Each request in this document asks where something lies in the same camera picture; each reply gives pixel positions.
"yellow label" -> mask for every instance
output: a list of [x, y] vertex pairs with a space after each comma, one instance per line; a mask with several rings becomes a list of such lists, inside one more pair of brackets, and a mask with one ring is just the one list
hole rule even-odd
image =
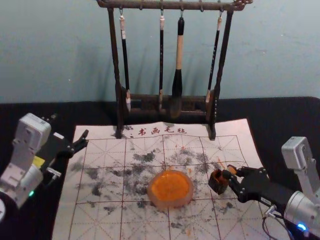
[[33, 164], [39, 169], [45, 163], [45, 160], [38, 156], [34, 156]]

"orange ink dish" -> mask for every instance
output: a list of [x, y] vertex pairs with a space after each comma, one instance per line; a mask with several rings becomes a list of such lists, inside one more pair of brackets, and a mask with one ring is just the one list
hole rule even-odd
[[190, 178], [176, 170], [158, 173], [147, 189], [151, 202], [159, 209], [179, 208], [188, 204], [193, 191], [194, 186]]

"black tablecloth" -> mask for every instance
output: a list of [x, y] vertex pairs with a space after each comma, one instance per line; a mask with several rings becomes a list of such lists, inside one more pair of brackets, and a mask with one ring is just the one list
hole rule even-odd
[[[76, 125], [116, 125], [115, 104], [105, 102], [0, 104], [0, 173], [12, 154], [11, 142], [18, 120], [26, 113], [50, 116], [57, 113], [54, 131], [72, 140]], [[307, 137], [320, 173], [320, 99], [313, 97], [227, 99], [219, 104], [218, 122], [247, 118], [263, 166], [272, 181], [300, 190], [298, 178], [286, 168], [281, 146], [292, 136]], [[157, 116], [131, 116], [126, 124], [168, 121]], [[204, 123], [202, 117], [178, 118], [175, 123]], [[0, 226], [2, 240], [51, 239], [67, 161], [55, 166], [63, 177], [49, 190], [36, 191], [19, 214]], [[288, 225], [297, 239], [295, 227]]]

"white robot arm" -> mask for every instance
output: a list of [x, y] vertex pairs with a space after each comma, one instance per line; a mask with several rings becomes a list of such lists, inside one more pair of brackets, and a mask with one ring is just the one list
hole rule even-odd
[[85, 148], [87, 135], [86, 130], [78, 141], [70, 143], [61, 134], [51, 133], [48, 118], [28, 113], [19, 120], [12, 141], [13, 154], [0, 176], [0, 223], [21, 208], [45, 173], [52, 174], [52, 180], [60, 177], [61, 173], [50, 166], [56, 157], [71, 158]]

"light blue wall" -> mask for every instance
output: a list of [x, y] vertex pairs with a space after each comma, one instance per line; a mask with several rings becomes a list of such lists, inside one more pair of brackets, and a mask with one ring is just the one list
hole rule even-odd
[[[320, 98], [318, 9], [318, 0], [255, 0], [235, 12], [221, 98]], [[166, 94], [175, 70], [179, 15], [164, 11]], [[131, 92], [156, 94], [160, 11], [125, 9], [124, 16]], [[183, 16], [183, 94], [205, 95], [218, 13], [185, 11]], [[119, 11], [115, 18], [124, 83]], [[94, 0], [1, 1], [0, 103], [114, 101], [109, 37], [107, 10]]]

